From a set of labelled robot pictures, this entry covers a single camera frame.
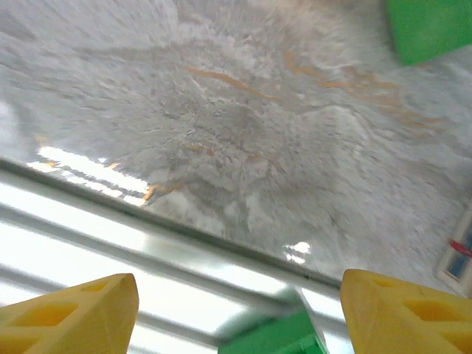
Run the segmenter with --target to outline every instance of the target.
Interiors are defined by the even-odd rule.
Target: white marble surface
[[[4,1],[1,152],[107,158],[159,185],[159,215],[440,286],[472,196],[472,48],[402,67],[382,3]]]

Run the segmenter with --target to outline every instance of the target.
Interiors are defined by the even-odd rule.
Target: marble veining
[[[381,0],[0,5],[0,149],[140,178],[158,215],[427,285],[472,196],[472,48],[401,66]]]

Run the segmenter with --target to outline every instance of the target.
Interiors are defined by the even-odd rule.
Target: green block
[[[472,44],[471,0],[387,0],[387,10],[407,65]]]
[[[218,354],[327,354],[306,311],[277,319],[218,348]]]

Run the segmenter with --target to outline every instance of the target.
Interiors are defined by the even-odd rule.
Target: green plastic object
[[[472,44],[472,0],[387,0],[387,10],[406,65]]]
[[[276,319],[218,348],[218,354],[327,354],[306,311]]]

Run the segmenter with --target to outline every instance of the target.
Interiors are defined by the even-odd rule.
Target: gray marble pattern
[[[382,4],[3,1],[1,153],[106,157],[158,215],[440,286],[472,196],[472,48],[401,66]]]

